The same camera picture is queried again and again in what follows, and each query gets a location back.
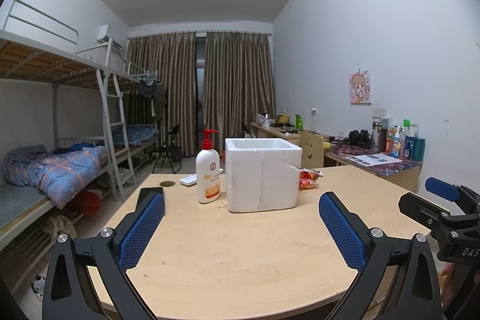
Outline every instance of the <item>desk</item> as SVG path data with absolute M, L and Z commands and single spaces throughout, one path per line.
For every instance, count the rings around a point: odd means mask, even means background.
M 395 183 L 406 190 L 409 190 L 413 193 L 416 192 L 420 170 L 422 169 L 421 162 L 414 162 L 412 160 L 404 159 L 399 163 L 363 167 L 360 164 L 346 159 L 347 156 L 368 155 L 370 153 L 376 152 L 356 146 L 332 143 L 330 149 L 325 150 L 324 156 L 326 158 L 335 160 L 335 162 L 338 164 L 354 165 L 391 183 Z
M 291 135 L 285 136 L 285 133 L 283 133 L 282 128 L 274 128 L 274 127 L 264 128 L 261 125 L 252 123 L 250 125 L 250 129 L 251 129 L 251 133 L 253 135 L 256 135 L 260 139 L 279 138 L 279 139 L 284 139 L 286 141 L 289 141 L 292 144 L 295 144 L 296 146 L 299 146 L 300 144 L 300 134 L 293 133 Z
M 355 278 L 318 215 L 322 193 L 334 191 L 367 226 L 390 236 L 429 232 L 399 212 L 404 189 L 353 166 L 322 171 L 320 189 L 299 192 L 295 208 L 245 214 L 227 210 L 224 175 L 220 198 L 206 205 L 196 201 L 195 187 L 178 184 L 183 175 L 150 175 L 140 187 L 177 185 L 165 187 L 165 217 L 129 278 L 161 318 L 279 319 L 335 301 Z M 106 226 L 135 209 L 138 193 Z M 90 272 L 112 310 L 97 269 Z

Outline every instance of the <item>paper sheet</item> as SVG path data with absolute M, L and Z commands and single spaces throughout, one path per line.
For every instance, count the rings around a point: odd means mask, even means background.
M 401 162 L 400 159 L 392 158 L 391 156 L 385 155 L 383 153 L 377 153 L 375 155 L 347 156 L 345 158 L 365 167 Z

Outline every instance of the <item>curtain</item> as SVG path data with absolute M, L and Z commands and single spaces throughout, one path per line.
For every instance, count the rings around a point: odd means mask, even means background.
M 195 33 L 159 34 L 131 39 L 128 60 L 158 72 L 158 79 L 167 95 L 166 121 L 163 135 L 176 124 L 180 132 L 176 144 L 184 156 L 196 153 L 195 131 Z M 128 97 L 129 124 L 151 124 L 151 100 L 138 93 Z
M 205 55 L 206 128 L 217 129 L 215 149 L 236 137 L 258 113 L 275 114 L 270 48 L 266 34 L 212 32 Z

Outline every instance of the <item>kettle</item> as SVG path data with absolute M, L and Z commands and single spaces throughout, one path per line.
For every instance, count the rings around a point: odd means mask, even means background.
M 296 114 L 295 115 L 295 127 L 298 129 L 298 130 L 303 130 L 303 122 L 302 122 L 302 117 L 300 117 L 299 114 Z

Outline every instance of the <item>styrofoam box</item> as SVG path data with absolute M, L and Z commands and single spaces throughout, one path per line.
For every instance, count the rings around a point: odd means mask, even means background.
M 229 211 L 293 208 L 302 149 L 283 139 L 226 139 L 226 200 Z

